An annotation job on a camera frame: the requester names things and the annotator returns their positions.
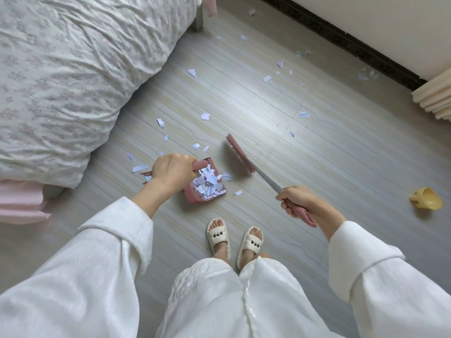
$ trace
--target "wall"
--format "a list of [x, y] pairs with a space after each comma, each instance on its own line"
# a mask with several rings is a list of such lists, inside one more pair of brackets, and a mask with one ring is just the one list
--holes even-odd
[[451, 67], [451, 0], [293, 0], [430, 80]]

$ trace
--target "sleeve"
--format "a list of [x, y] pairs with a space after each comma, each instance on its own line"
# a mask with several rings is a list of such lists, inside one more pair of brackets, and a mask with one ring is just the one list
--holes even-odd
[[362, 337], [451, 337], [451, 296], [399, 249], [346, 221], [330, 239], [329, 284]]
[[135, 337], [134, 278], [152, 254], [153, 222], [123, 197], [93, 216], [29, 279], [0, 296], [2, 337]]

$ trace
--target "yellow cup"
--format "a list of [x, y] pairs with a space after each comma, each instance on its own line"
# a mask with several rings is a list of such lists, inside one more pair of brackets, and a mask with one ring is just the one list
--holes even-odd
[[409, 197], [415, 207], [420, 209], [438, 210], [442, 207], [442, 199], [430, 187], [415, 190], [415, 194]]

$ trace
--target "pile of torn paper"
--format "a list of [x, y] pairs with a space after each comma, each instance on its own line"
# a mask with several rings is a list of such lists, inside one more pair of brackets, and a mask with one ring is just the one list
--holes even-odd
[[199, 177], [194, 180], [194, 186], [196, 190], [207, 200], [217, 196], [220, 196], [226, 192], [222, 190], [223, 183], [218, 182], [222, 175], [215, 175], [215, 170], [210, 168], [210, 164], [199, 170]]

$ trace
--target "black baseboard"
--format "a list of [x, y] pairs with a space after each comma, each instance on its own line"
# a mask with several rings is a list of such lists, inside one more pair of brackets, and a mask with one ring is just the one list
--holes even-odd
[[333, 24], [316, 16], [304, 7], [291, 0], [262, 0], [275, 9], [291, 17], [313, 32], [319, 34], [331, 43], [341, 47], [361, 61], [374, 67], [384, 75], [404, 85], [410, 90], [416, 90], [427, 80], [422, 79], [412, 71], [394, 62], [375, 49], [354, 38], [349, 33], [342, 31]]

